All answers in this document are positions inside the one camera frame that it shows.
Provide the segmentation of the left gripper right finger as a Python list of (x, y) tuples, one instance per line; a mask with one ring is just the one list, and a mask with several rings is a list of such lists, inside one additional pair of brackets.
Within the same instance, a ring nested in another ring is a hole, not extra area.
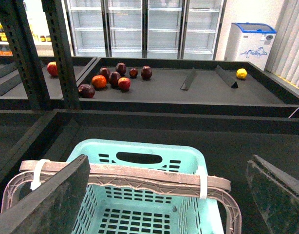
[(299, 180), (258, 155), (247, 162), (246, 179), (271, 234), (299, 234)]

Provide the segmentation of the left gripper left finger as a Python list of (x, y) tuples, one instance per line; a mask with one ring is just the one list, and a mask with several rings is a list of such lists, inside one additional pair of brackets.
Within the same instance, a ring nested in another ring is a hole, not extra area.
[(86, 193), (90, 165), (80, 155), (0, 214), (0, 234), (70, 234)]

